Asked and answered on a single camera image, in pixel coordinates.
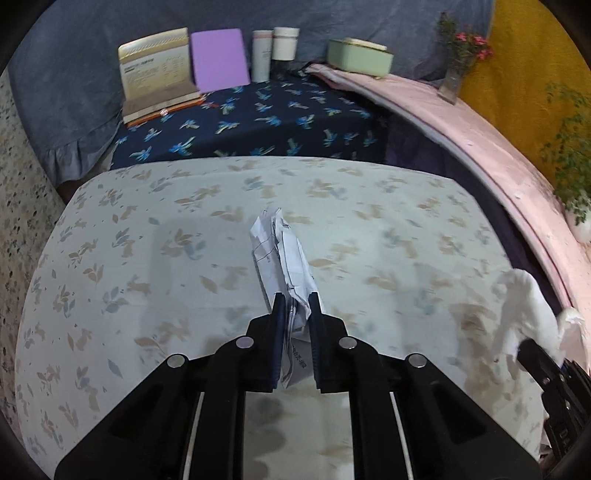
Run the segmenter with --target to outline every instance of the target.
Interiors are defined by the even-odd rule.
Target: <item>white jar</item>
[[[273,30],[273,60],[294,60],[299,35],[299,28],[275,27]]]

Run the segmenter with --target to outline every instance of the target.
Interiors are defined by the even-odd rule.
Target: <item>green plant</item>
[[[462,76],[476,59],[492,55],[488,41],[473,31],[458,32],[457,24],[446,12],[439,18],[439,34],[450,52],[449,67]]]
[[[562,120],[552,142],[541,150],[542,160],[556,168],[554,194],[573,212],[576,224],[591,210],[591,99],[566,85],[547,86],[548,103],[571,103],[574,114]]]

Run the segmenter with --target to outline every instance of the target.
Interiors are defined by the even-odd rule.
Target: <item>purple book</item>
[[[191,33],[191,52],[195,84],[202,93],[251,82],[239,28]]]

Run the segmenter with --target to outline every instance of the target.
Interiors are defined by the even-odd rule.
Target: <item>book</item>
[[[195,84],[203,93],[250,84],[239,28],[191,34]]]
[[[125,99],[123,102],[123,123],[128,124],[162,109],[170,110],[179,103],[186,103],[203,97],[193,82],[185,80],[131,100]]]
[[[168,30],[125,43],[118,49],[126,100],[191,80],[189,31]]]

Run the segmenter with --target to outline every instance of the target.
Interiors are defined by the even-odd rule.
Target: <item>light blue floral sheet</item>
[[[431,174],[329,158],[232,157],[103,173],[52,233],[25,301],[22,436],[58,462],[164,358],[208,355],[267,312],[249,229],[281,207],[328,313],[381,353],[422,352],[532,455],[540,391],[489,354],[510,264],[476,202]],[[308,379],[251,394],[245,478],[353,478],[346,395]]]

